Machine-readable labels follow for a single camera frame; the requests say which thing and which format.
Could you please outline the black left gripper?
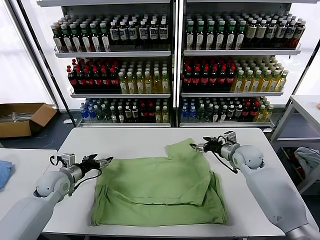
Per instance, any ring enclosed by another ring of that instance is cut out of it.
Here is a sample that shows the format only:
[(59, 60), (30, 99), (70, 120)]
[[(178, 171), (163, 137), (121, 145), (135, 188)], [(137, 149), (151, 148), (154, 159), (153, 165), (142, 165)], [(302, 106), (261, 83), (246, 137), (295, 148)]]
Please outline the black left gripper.
[(79, 168), (81, 169), (83, 175), (85, 175), (90, 170), (108, 166), (114, 158), (113, 156), (111, 156), (95, 160), (96, 157), (97, 154), (90, 154), (83, 157), (83, 162), (79, 164)]

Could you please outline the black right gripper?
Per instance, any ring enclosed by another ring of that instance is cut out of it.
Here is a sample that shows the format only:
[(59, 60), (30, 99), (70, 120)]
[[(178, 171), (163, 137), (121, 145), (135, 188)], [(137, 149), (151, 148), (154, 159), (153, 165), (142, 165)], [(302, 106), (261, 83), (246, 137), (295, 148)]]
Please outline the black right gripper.
[(203, 137), (206, 143), (190, 143), (189, 145), (197, 152), (212, 152), (216, 154), (221, 153), (221, 149), (224, 145), (222, 140), (219, 141), (217, 137)]

